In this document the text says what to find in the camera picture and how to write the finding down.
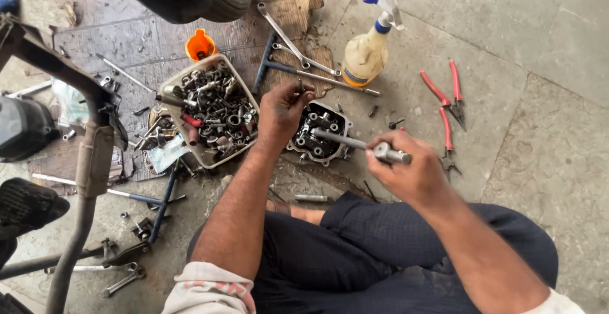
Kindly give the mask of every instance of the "spray bottle label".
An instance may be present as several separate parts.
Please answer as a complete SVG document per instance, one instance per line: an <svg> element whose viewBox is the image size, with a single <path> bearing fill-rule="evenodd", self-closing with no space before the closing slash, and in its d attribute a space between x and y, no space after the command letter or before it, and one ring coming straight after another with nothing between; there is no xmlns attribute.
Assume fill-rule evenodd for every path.
<svg viewBox="0 0 609 314"><path fill-rule="evenodd" d="M353 85L355 87L364 86L364 85L368 84L368 82L370 81L370 79L361 79L357 76L354 76L353 74L351 74L349 72L349 70L346 67L343 68L343 78L345 79L345 82L347 84Z"/></svg>

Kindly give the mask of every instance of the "sleeve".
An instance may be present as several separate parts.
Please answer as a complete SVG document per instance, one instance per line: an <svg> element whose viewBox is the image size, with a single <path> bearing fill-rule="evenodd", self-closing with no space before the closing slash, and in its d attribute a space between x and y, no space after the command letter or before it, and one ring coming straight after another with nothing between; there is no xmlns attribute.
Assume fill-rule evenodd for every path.
<svg viewBox="0 0 609 314"><path fill-rule="evenodd" d="M523 314L584 314L584 312L568 297L558 294L551 288L546 302Z"/></svg>
<svg viewBox="0 0 609 314"><path fill-rule="evenodd" d="M191 262L174 277L176 285L162 314L255 314L251 280L205 262Z"/></svg>

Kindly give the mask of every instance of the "plastic tray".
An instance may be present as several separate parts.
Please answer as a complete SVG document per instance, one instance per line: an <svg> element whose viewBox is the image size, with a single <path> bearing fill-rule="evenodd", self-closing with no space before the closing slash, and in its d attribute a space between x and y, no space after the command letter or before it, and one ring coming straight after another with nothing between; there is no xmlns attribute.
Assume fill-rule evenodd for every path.
<svg viewBox="0 0 609 314"><path fill-rule="evenodd" d="M243 79L241 79L239 74L237 74L237 71L232 66L231 62L223 54L214 54L214 55L211 55L211 56L207 57L206 59L201 60L201 61L193 64L192 66L190 66L190 67L180 71L179 73L177 73L176 75L173 75L167 81L165 81L165 83L163 83L161 85L160 89L163 89L166 85L179 85L179 86L183 87L181 80L182 80L182 78L184 78L184 76L190 75L190 73L193 72L193 70L204 70L204 69L207 69L211 65L217 66L218 62L220 62L220 61L224 61L226 63L226 65L228 66L228 68L230 69L231 73L235 77L237 77L238 84L241 86L241 88L243 89L243 91L247 95L247 98L253 104L254 109L256 110L256 113L258 115L260 115L260 107L258 107L258 104L256 103L256 100L254 100L254 97L252 96L252 93L247 88L246 84L243 82ZM172 106L172 105L168 105L168 104L163 104L163 105L165 107L167 107L167 109L169 110L169 114L173 118L174 123L178 127L178 130L180 131L180 134L182 135L182 137L188 137L188 132L182 127L182 124L184 123L184 121L182 119L180 119L181 109L178 108L178 107ZM207 147L205 145L202 145L200 143L197 144L194 147L190 147L190 146L189 147L190 147L190 150L193 152L194 157L197 159L197 161L199 162L199 164L201 164L201 166L203 168L205 168L205 169L213 169L213 168L216 168L217 166L219 166L221 164L224 164L224 163L228 162L229 160L237 157L238 155L242 154L245 150L249 149L252 145L254 145L255 142L256 142L256 140L253 140L247 146L243 147L242 149L240 149L239 151L235 152L231 156L229 156L229 157L227 157L227 158L225 158L225 159L223 159L223 160L221 160L221 161L219 161L219 162L217 162L215 164L212 164L212 165L206 165L203 162L203 153L209 147Z"/></svg>

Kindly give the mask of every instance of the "hand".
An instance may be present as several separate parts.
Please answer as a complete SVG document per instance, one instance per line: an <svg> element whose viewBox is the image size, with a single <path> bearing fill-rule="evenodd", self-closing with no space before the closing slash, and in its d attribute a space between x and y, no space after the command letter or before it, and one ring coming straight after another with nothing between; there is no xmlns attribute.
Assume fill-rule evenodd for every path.
<svg viewBox="0 0 609 314"><path fill-rule="evenodd" d="M263 96L257 144L268 147L273 153L281 153L296 134L304 107L315 99L315 87L305 85L304 89L305 92L299 94L297 82L283 82Z"/></svg>
<svg viewBox="0 0 609 314"><path fill-rule="evenodd" d="M371 149L382 141L390 143L393 149L410 154L412 162L409 165L387 165L378 161ZM378 135L367 145L366 158L370 173L387 190L416 210L438 204L442 206L453 198L451 194L454 191L446 182L435 149L425 141L411 138L404 131Z"/></svg>

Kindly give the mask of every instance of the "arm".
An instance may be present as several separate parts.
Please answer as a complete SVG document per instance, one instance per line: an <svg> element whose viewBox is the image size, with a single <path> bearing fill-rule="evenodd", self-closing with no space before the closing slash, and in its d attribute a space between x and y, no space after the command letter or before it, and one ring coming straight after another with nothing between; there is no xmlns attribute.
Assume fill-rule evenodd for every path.
<svg viewBox="0 0 609 314"><path fill-rule="evenodd" d="M410 204L436 231L465 291L484 314L519 314L537 308L549 288L496 232L446 183L434 148L391 131L380 141L412 155L410 165L388 166L366 152L372 175L392 194Z"/></svg>
<svg viewBox="0 0 609 314"><path fill-rule="evenodd" d="M312 86L300 92L297 83L276 86L263 96L258 140L205 224L192 262L208 262L253 280L263 245L264 209L273 166L298 129Z"/></svg>

